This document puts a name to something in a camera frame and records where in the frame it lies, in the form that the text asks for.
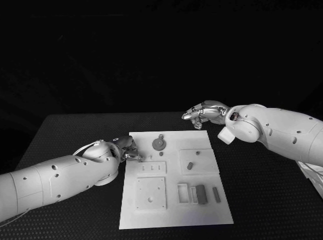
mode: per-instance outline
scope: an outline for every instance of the black table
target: black table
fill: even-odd
[[[17,170],[71,155],[96,140],[130,132],[197,130],[184,112],[51,115]],[[323,201],[298,163],[264,145],[218,139],[224,126],[207,122],[234,224],[119,230],[126,163],[116,180],[34,209],[0,228],[0,240],[25,239],[323,239]]]

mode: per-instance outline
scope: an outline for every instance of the black table surface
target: black table surface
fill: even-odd
[[[184,112],[50,115],[17,170],[71,155],[130,132],[197,131]],[[116,180],[31,210],[0,228],[0,240],[323,239],[323,201],[298,163],[260,142],[227,145],[224,126],[204,124],[234,224],[120,230],[126,162]]]

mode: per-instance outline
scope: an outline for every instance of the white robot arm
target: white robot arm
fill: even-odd
[[[182,118],[197,129],[207,121],[226,125],[218,138],[227,144],[236,138],[249,143],[259,141],[286,158],[323,167],[323,121],[315,117],[260,104],[228,107],[208,100]]]
[[[132,136],[99,140],[63,156],[0,175],[0,222],[109,184],[125,161],[142,161]]]

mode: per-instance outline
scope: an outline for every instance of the black background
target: black background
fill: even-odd
[[[51,114],[175,112],[217,100],[323,120],[323,1],[99,9],[0,12],[0,173]]]

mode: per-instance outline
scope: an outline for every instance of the robotic hand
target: robotic hand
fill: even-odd
[[[226,125],[218,138],[227,144],[236,138],[249,143],[259,141],[286,158],[323,167],[323,121],[315,117],[260,104],[228,107],[207,100],[182,118],[200,130],[207,121]]]
[[[74,155],[0,175],[0,222],[109,184],[123,161],[143,161],[132,136],[99,140]]]

